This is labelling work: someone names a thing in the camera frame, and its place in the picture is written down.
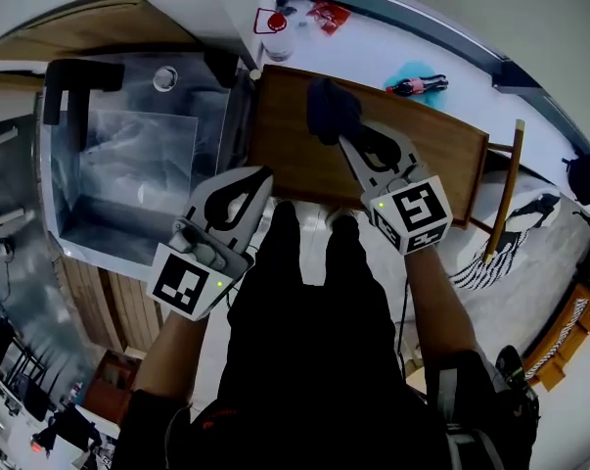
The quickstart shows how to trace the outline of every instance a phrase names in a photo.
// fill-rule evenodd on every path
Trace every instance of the wooden table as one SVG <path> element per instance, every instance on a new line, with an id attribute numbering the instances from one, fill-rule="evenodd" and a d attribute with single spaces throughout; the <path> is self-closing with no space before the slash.
<path id="1" fill-rule="evenodd" d="M 275 195 L 362 209 L 362 189 L 337 146 L 307 131 L 307 87 L 321 75 L 266 66 L 259 83 L 249 165 L 275 173 Z M 414 142 L 431 174 L 440 176 L 453 223 L 466 228 L 483 172 L 488 134 L 427 106 L 346 80 L 334 81 L 362 103 L 363 118 L 379 121 Z"/>

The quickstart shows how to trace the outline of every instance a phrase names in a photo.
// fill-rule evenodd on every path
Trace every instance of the white cube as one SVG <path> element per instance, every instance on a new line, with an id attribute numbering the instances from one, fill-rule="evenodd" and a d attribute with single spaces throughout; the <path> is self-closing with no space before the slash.
<path id="1" fill-rule="evenodd" d="M 438 176 L 372 200 L 369 211 L 373 224 L 402 255 L 440 242 L 453 220 Z"/>

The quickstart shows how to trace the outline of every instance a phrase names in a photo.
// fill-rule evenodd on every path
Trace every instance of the bottle label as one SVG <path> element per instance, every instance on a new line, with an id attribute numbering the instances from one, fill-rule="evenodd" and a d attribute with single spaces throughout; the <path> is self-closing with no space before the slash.
<path id="1" fill-rule="evenodd" d="M 410 78 L 409 82 L 412 86 L 412 94 L 423 94 L 425 92 L 425 84 L 420 78 Z"/>

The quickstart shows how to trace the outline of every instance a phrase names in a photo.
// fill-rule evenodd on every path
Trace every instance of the metal frame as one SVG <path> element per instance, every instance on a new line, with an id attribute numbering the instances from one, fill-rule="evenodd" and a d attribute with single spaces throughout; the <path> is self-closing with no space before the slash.
<path id="1" fill-rule="evenodd" d="M 578 154 L 590 154 L 590 143 L 579 128 L 530 75 L 436 11 L 415 0 L 332 1 L 358 14 L 406 29 L 487 72 L 493 76 L 493 88 L 521 96 L 562 132 Z"/>

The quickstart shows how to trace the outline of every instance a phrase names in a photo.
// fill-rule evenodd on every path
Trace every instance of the black bag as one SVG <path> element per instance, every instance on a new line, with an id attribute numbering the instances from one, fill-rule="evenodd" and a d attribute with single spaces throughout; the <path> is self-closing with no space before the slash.
<path id="1" fill-rule="evenodd" d="M 568 184 L 582 206 L 590 205 L 590 155 L 582 155 L 574 161 L 566 161 Z"/>

